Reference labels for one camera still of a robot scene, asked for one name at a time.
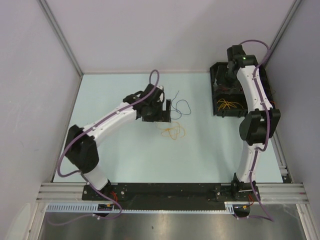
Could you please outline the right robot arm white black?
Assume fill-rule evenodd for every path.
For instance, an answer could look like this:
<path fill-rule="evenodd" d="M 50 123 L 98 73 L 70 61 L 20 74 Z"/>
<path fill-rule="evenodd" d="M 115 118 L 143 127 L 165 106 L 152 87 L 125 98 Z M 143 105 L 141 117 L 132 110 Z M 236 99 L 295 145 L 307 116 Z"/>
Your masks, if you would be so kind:
<path fill-rule="evenodd" d="M 269 139 L 279 123 L 281 113 L 270 103 L 261 81 L 260 64 L 254 55 L 247 55 L 242 45 L 227 49 L 228 80 L 239 81 L 247 104 L 247 115 L 239 126 L 243 141 L 241 160 L 230 186 L 231 196 L 242 201 L 255 197 L 256 168 L 260 154 L 267 150 Z"/>

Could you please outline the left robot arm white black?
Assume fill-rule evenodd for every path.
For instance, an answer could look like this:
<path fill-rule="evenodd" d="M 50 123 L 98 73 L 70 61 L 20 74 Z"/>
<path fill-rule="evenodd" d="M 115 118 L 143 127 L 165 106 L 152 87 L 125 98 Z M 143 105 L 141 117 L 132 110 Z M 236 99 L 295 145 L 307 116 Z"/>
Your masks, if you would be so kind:
<path fill-rule="evenodd" d="M 137 119 L 143 122 L 171 122 L 171 100 L 165 99 L 163 86 L 148 84 L 145 90 L 126 96 L 121 104 L 98 121 L 69 128 L 63 155 L 76 166 L 93 187 L 93 194 L 105 200 L 111 182 L 99 165 L 98 147 L 113 132 Z"/>

